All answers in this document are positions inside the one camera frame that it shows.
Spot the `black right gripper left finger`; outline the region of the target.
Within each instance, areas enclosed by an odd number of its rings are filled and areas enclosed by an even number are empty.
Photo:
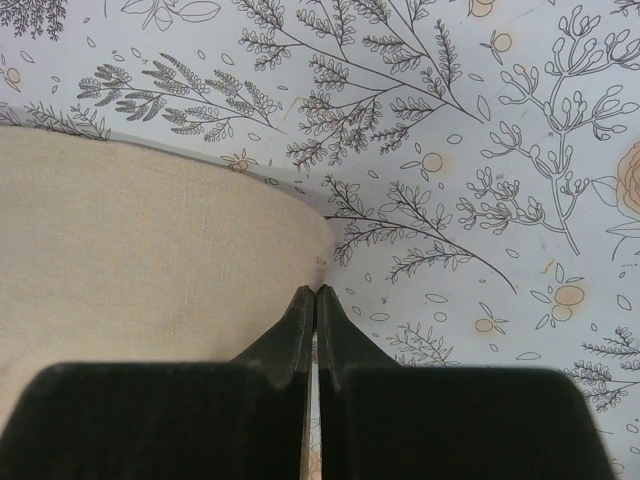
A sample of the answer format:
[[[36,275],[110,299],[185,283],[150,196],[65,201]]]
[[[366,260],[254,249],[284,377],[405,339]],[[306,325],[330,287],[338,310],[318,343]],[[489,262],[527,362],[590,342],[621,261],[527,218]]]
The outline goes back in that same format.
[[[227,362],[64,362],[8,422],[12,479],[299,479],[313,293]]]

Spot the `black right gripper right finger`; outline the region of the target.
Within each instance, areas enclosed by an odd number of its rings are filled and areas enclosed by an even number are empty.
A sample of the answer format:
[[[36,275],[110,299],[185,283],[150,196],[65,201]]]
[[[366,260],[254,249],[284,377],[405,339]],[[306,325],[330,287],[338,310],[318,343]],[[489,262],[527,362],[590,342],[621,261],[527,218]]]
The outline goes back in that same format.
[[[406,367],[316,296],[326,479],[607,479],[578,389],[550,369]]]

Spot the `beige cloth napkin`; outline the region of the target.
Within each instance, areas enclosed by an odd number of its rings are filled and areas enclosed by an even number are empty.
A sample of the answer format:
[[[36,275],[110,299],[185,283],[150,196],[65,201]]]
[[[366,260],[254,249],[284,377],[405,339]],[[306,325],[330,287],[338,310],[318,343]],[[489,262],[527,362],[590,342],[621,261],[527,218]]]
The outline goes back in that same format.
[[[1,131],[1,390],[68,360],[228,360],[323,280],[333,235],[246,175]]]

